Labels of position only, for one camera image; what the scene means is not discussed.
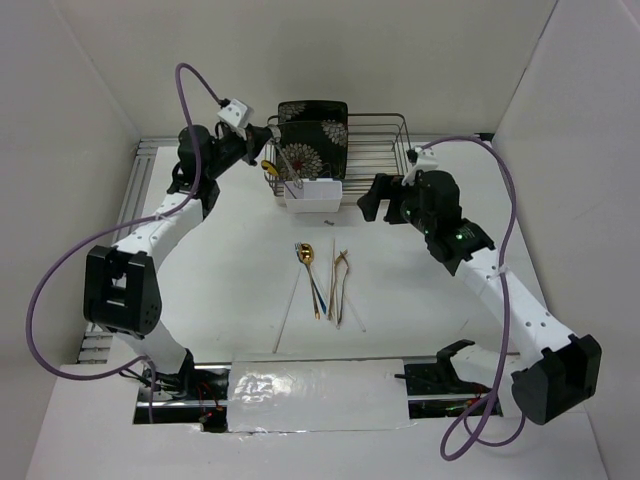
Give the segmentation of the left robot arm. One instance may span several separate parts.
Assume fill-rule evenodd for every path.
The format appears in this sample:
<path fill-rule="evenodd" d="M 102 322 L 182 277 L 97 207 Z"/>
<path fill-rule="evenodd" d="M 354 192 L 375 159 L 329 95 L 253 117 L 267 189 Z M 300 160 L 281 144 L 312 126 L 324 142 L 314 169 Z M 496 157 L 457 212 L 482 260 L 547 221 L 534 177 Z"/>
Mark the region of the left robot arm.
<path fill-rule="evenodd" d="M 213 210 L 218 178 L 239 161 L 255 165 L 265 145 L 278 138 L 273 127 L 248 125 L 244 135 L 230 128 L 214 137 L 201 125 L 179 134 L 178 161 L 159 208 L 149 221 L 110 247 L 87 254 L 83 314 L 116 335 L 155 367 L 155 378 L 176 399 L 189 397 L 202 382 L 192 353 L 161 321 L 157 273 L 171 251 Z"/>

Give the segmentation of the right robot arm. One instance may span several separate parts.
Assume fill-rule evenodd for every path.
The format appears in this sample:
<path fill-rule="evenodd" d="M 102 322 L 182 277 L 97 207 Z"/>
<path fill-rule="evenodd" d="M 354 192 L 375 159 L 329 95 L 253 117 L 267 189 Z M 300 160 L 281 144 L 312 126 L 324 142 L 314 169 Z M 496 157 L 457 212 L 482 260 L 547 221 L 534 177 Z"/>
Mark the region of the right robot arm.
<path fill-rule="evenodd" d="M 504 366 L 498 399 L 503 411 L 544 425 L 596 392 L 602 348 L 557 320 L 507 267 L 493 240 L 464 218 L 460 189 L 450 173 L 378 174 L 357 202 L 368 222 L 388 201 L 385 222 L 409 224 L 424 236 L 431 256 L 463 282 L 508 327 L 518 356 Z"/>

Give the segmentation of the iridescent pink spoon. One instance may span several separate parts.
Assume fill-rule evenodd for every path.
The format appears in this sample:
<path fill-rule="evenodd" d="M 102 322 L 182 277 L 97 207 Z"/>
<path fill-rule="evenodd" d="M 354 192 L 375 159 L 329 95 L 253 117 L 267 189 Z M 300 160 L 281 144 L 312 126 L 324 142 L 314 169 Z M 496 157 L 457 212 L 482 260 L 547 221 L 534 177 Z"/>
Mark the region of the iridescent pink spoon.
<path fill-rule="evenodd" d="M 298 189 L 293 183 L 284 183 L 285 194 L 290 198 L 298 198 L 301 195 L 301 190 Z"/>

